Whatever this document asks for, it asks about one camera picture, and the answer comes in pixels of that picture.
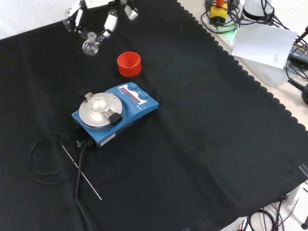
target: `black cloth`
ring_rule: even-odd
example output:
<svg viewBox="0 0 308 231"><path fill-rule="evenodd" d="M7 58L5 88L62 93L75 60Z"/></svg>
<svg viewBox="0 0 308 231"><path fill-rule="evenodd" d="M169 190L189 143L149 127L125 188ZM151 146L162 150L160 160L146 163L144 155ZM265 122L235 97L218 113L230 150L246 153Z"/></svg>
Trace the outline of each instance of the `black cloth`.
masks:
<svg viewBox="0 0 308 231"><path fill-rule="evenodd" d="M75 175L44 185L26 173L35 141L75 129L70 114L84 87L98 93L134 81L160 101L85 154L84 173L103 199L83 180L81 200L95 230L217 231L305 180L298 168L308 163L304 126L174 0L136 4L136 22L122 14L95 57L62 23L0 42L1 230L84 230ZM139 77L118 73L125 51L140 54ZM49 152L36 158L59 166Z"/></svg>

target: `table surface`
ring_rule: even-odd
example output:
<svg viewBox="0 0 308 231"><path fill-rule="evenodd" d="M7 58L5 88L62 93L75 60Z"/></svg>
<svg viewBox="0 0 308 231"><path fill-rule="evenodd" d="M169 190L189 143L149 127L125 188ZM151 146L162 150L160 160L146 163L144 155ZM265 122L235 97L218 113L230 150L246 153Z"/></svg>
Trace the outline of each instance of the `table surface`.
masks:
<svg viewBox="0 0 308 231"><path fill-rule="evenodd" d="M189 13L192 13L200 24L202 24L200 17L205 12L204 0L178 0L178 2L181 3L181 6L188 10ZM300 0L297 1L294 5L290 5L288 3L289 1L286 0L273 1L273 5L277 10L277 16L287 27L298 31L298 33L301 34L307 26L307 21L304 19L304 11L308 9L308 2L306 0ZM228 51L229 54L232 53L233 44L230 36L220 36L212 32L210 32L210 34L219 42L220 46L222 46L224 50ZM246 70L250 75L254 76L255 79L260 82L262 86L266 87L275 98L279 99L280 103L282 103L286 109L292 113L292 116L294 116L299 123L303 124L306 129L308 129L308 105L303 102L301 92L286 82L277 86L271 86L264 80L264 76L262 76L262 74L272 74L272 71L285 76L284 70L277 70L277 68L274 68L275 70L273 70L269 66L262 65L260 67L263 68L264 71L257 72L253 66L249 65L251 64L251 61L247 61L238 57L235 59L240 62L240 65L244 68L244 70ZM307 84L307 82L300 77L295 79L303 85Z"/></svg>

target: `white table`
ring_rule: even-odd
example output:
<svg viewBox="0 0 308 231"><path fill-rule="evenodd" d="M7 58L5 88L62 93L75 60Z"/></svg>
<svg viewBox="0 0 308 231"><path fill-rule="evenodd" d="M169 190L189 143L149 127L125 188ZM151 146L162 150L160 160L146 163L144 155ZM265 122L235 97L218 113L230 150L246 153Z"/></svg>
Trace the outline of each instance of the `white table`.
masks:
<svg viewBox="0 0 308 231"><path fill-rule="evenodd" d="M205 12L205 0L178 0L178 2L202 24L200 17ZM299 35L304 32L306 26L308 26L308 21L305 19L307 16L306 11L308 10L308 0L299 0L292 5L288 0L274 0L273 6L275 7L276 15L286 27L297 31ZM217 35L215 33L211 33L211 35L219 42L219 45L222 46L224 50L231 54L233 42L230 36ZM246 70L249 75L254 76L256 81L260 82L275 98L279 99L280 103L286 107L286 110L292 113L293 117L297 118L299 123L303 124L306 129L308 128L308 105L303 102L301 92L287 83L284 70L277 70L277 68L272 68L263 64L258 65L252 61L243 60L241 58L236 58L236 60L239 61L239 64L243 66L243 69ZM284 78L284 81L282 81L284 83L276 86L269 84L268 81L265 81L269 75L281 75L282 78ZM308 84L308 82L301 77L297 78L294 75L290 76L303 85ZM297 189L298 187L292 191L293 196L290 199L290 203L296 200ZM235 230L243 219L244 218L238 218L221 231Z"/></svg>

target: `red display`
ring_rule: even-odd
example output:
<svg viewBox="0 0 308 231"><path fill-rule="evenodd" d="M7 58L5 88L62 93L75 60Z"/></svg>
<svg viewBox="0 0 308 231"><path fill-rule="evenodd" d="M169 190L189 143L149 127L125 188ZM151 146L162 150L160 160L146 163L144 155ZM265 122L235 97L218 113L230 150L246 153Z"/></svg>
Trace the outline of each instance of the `red display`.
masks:
<svg viewBox="0 0 308 231"><path fill-rule="evenodd" d="M125 88L121 88L121 90L128 96L130 97L135 103L140 103L140 101L133 96L128 90L126 90Z"/></svg>

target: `cable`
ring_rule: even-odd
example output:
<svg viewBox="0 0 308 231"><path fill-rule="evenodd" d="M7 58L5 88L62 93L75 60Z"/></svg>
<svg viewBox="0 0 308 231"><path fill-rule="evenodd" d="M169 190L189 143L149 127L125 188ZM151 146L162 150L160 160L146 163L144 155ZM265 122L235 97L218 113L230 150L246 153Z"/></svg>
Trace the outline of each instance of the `cable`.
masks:
<svg viewBox="0 0 308 231"><path fill-rule="evenodd" d="M87 227L88 227L88 229L89 229L90 231L93 231L93 229L92 229L91 223L90 223L90 221L89 221L89 218L88 218L86 212L84 211L84 209L83 209L83 207L82 207L82 204L80 203L80 201L79 201L79 199L78 199L78 190L79 190L80 176L81 176L82 157L83 157L83 154L84 154L84 151L86 150L86 148L87 148L88 146L92 145L92 144L93 144L93 140L92 140L92 139L89 140L89 141L87 141L87 142L84 144L84 146L83 146L83 148L81 149L81 151L80 151L79 161L78 161L78 174L77 174L76 187L75 187L75 201L76 201L76 204L78 205L78 208L79 208L79 210L80 210L80 212L81 212L81 214L82 214L82 216L83 216L83 218L84 218L84 220L85 220L85 222L86 222L86 225L87 225Z"/></svg>
<svg viewBox="0 0 308 231"><path fill-rule="evenodd" d="M52 176L52 175L56 175L56 174L59 174L59 173L65 173L67 175L67 171L69 168L71 168L71 166L74 165L74 162L71 162L70 165L68 167L65 167L64 169L60 170L60 171L55 171L55 172L41 172L41 171L38 171L36 170L34 167L33 167L33 164L32 164L32 157L33 157L33 153L34 151L36 150L36 148L38 147L38 145L40 143L42 143L43 141L46 141L46 140L54 140L54 141L57 141L61 146L64 147L63 143L62 143L62 138L63 137L67 137L69 139L68 136L65 136L64 134L62 133L53 133L53 134L50 134L49 136L47 137L44 137L42 139L40 139L39 141L35 142L35 144L32 146L31 148L31 151L30 151L30 155L29 155L29 158L28 158L28 163L27 163L27 170L28 170L28 174L30 175L30 177L32 179L34 179L35 181L39 182L39 183L44 183L44 184L57 184L57 183L60 183L60 182L63 182L65 180L67 180L68 178L70 178L76 168L74 168L71 173L64 179L62 180L58 180L58 181L44 181L44 180L39 180L35 175L33 175L33 172L38 174L38 175L43 175L43 176ZM77 160L77 155L76 155L76 150L73 152L74 154L74 157L75 159Z"/></svg>
<svg viewBox="0 0 308 231"><path fill-rule="evenodd" d="M303 73L303 75L306 77L305 79L308 79L308 76L306 75L306 73L303 71L303 69L301 68L301 65L299 65L298 69L301 71L301 73Z"/></svg>
<svg viewBox="0 0 308 231"><path fill-rule="evenodd" d="M278 210L276 209L276 207L273 205L273 204L270 204L275 210L276 210L276 212L278 213ZM282 224L282 231L284 231L284 224L283 224L283 222L282 222L282 217L281 217L281 215L280 215L280 213L279 213L279 217L280 217L280 219L281 219L281 224Z"/></svg>
<svg viewBox="0 0 308 231"><path fill-rule="evenodd" d="M268 211L265 211L264 209L259 209L256 213L264 213L265 215L267 215L267 216L270 218L271 223L272 223L272 229L271 229L271 231L274 231L274 227L275 227L275 223L276 223L275 220L274 220L274 217L273 217ZM251 228L251 231L255 231L254 228L253 228L252 225L251 225L251 217L252 217L254 214L252 214L252 215L249 216L248 222L247 222L247 223L249 223L249 226L250 226L250 228Z"/></svg>
<svg viewBox="0 0 308 231"><path fill-rule="evenodd" d="M249 224L249 221L250 220L250 216L247 217L247 221L246 221L246 224L244 226L244 229L242 229L242 231L246 231L247 227L248 227L248 224Z"/></svg>
<svg viewBox="0 0 308 231"><path fill-rule="evenodd" d="M231 2L231 0L224 1L224 2L229 4ZM208 12L211 10L211 7L213 5L215 5L215 3L216 3L216 1L213 1L213 0L206 0L205 1L205 12L201 15L201 22L202 22L203 26L207 30L209 30L213 33L216 33L216 34L226 34L226 33L234 32L237 29L237 26L236 26L236 28L233 28L233 29L230 29L230 30L218 31L218 29L213 30L206 23L203 22L203 16L206 15L207 18L209 19L209 21L212 22L216 28L218 28L219 26L221 26L221 27L231 27L231 26L236 25L235 23L229 24L230 22L232 22L232 20L230 20L226 23L218 23L218 22L216 22L216 21L214 21L213 19L210 18L210 16L208 15ZM240 12L240 8L238 7L239 4L240 4L239 1L236 0L236 2L232 6L233 10L235 10L237 14L239 14L239 12Z"/></svg>
<svg viewBox="0 0 308 231"><path fill-rule="evenodd" d="M298 69L299 69L299 70L302 72L302 74L304 74L304 75L301 75L301 74L300 74L298 71L296 71L292 66L289 65L289 67L295 72L296 75L302 77L303 79L308 80L308 76L307 76L302 70L300 70L300 67L299 67Z"/></svg>
<svg viewBox="0 0 308 231"><path fill-rule="evenodd" d="M296 207L296 205L297 205L297 202L298 202L298 200L296 201L296 203L295 203L295 205L294 205L294 207L293 207L291 213L289 214L289 216L287 216L287 218L284 219L284 220L280 223L279 226L281 226L281 224L283 224L283 223L292 215L292 213L293 213L293 211L294 211L294 209L295 209L295 207Z"/></svg>
<svg viewBox="0 0 308 231"><path fill-rule="evenodd" d="M289 76L289 73L288 73L288 67L291 68L291 66L289 66L289 62L290 62L290 57L291 55L297 51L298 49L304 47L304 45L302 46L299 46L297 47L296 49L294 49L294 51L292 51L290 54L289 54L289 57L287 58L287 61L286 61L286 64L285 64L285 72L287 74L287 77L288 77L288 83L290 83L291 85L293 85L294 87L296 87L297 89L299 89L300 91L303 91L304 89L304 86L298 82L296 82L294 79L292 79L290 76Z"/></svg>
<svg viewBox="0 0 308 231"><path fill-rule="evenodd" d="M263 207L263 220L264 220L265 231L268 231L267 228L266 228L266 223L265 223L264 207Z"/></svg>
<svg viewBox="0 0 308 231"><path fill-rule="evenodd" d="M281 204L282 204L282 200L280 201L279 205L278 205L278 209L277 209L277 216L276 216L276 223L275 223L275 226L274 226L274 229L275 231L278 231L278 227L279 227L279 214L280 214L280 208L281 208Z"/></svg>

